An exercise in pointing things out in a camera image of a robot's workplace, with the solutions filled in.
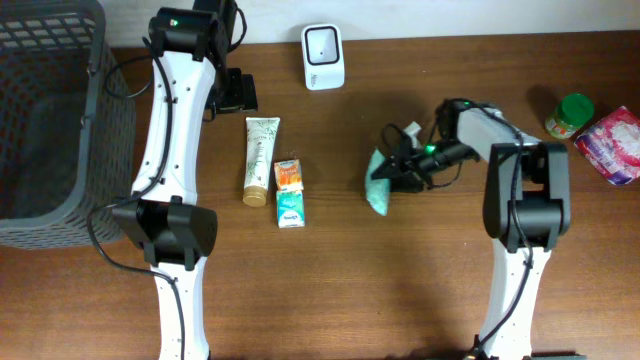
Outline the teal wet wipes pack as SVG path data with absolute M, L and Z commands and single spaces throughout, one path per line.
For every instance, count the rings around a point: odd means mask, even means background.
M 385 156 L 378 149 L 375 149 L 365 175 L 366 200 L 371 208 L 381 216 L 386 216 L 388 213 L 391 182 L 389 179 L 373 179 L 372 174 L 385 160 Z

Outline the cream lotion tube gold cap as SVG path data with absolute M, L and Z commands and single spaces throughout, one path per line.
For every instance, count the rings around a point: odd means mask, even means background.
M 243 202 L 261 207 L 267 202 L 273 151 L 280 118 L 247 117 L 247 156 Z

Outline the orange Kleenex tissue pack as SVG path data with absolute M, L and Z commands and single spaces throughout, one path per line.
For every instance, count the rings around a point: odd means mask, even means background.
M 275 163 L 274 173 L 279 191 L 294 192 L 304 190 L 301 163 L 298 159 Z

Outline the green lid glass jar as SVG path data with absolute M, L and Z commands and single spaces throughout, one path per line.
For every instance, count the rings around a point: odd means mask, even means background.
M 595 106 L 587 96 L 573 93 L 560 101 L 545 120 L 544 127 L 551 136 L 568 139 L 589 122 L 594 113 Z

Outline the purple red pad package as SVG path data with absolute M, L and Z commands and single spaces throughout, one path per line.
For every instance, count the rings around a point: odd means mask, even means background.
M 625 106 L 583 131 L 574 145 L 609 183 L 639 178 L 639 117 Z

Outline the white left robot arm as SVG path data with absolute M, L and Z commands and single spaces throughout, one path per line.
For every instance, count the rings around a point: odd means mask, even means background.
M 153 104 L 143 160 L 131 195 L 114 220 L 143 253 L 159 301 L 162 359 L 211 356 L 203 315 L 203 279 L 215 245 L 215 211 L 198 206 L 196 166 L 205 114 L 255 111 L 254 80 L 226 57 L 247 24 L 234 1 L 162 7 L 143 42 L 153 68 Z

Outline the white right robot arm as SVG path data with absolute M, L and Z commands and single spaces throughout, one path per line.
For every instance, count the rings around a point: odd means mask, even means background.
M 530 359 L 531 327 L 544 268 L 571 222 L 568 151 L 510 123 L 497 107 L 466 98 L 435 111 L 429 144 L 417 147 L 395 124 L 398 140 L 375 151 L 365 194 L 379 214 L 391 193 L 437 188 L 435 174 L 469 160 L 487 163 L 482 217 L 493 248 L 487 315 L 468 359 Z

